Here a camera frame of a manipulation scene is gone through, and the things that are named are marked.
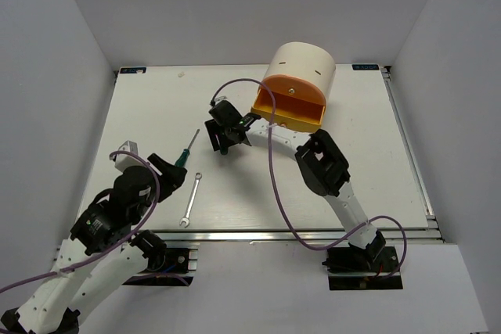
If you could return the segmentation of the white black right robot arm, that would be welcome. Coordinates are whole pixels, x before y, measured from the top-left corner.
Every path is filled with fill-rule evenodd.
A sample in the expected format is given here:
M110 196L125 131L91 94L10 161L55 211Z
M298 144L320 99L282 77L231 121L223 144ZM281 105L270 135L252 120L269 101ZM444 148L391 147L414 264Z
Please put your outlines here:
M242 115L223 99L209 110L205 122L213 150L222 155L234 145L268 147L297 162L307 188L328 202L348 234L350 259L363 271L372 270L382 260L386 241L369 222L351 186L349 163L327 131L304 133L248 113Z

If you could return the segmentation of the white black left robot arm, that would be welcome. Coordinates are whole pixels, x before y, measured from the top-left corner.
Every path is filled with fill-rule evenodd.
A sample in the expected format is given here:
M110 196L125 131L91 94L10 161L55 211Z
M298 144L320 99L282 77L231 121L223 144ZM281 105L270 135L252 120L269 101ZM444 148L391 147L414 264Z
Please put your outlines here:
M88 315L134 275L164 273L167 246L142 227L156 205L185 181L187 170L153 153L116 151L120 174L98 193L63 240L50 272L20 307L2 315L3 333L76 333Z

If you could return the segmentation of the orange top drawer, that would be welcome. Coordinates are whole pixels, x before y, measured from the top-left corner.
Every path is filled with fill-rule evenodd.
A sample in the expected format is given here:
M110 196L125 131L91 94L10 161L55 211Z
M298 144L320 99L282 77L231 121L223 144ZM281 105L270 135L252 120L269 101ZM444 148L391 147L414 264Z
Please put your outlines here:
M325 106L326 97L322 90L311 81L286 74L273 74L262 80L275 98L276 108L284 109L295 101Z

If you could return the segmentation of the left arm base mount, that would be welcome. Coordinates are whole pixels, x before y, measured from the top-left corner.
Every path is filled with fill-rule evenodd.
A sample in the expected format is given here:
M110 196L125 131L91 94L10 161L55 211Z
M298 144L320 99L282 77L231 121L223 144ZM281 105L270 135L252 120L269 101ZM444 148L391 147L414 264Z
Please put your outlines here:
M196 242L166 242L164 252L123 285L189 287L197 270L199 246Z

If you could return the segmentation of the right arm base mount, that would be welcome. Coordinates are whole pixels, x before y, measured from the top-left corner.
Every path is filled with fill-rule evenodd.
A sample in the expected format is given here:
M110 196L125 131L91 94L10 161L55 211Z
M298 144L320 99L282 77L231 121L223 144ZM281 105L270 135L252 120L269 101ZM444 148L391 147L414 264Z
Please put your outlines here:
M322 262L330 291L402 290L402 277L400 271L396 271L398 264L393 246L385 246L373 263L368 263L349 247L327 250Z

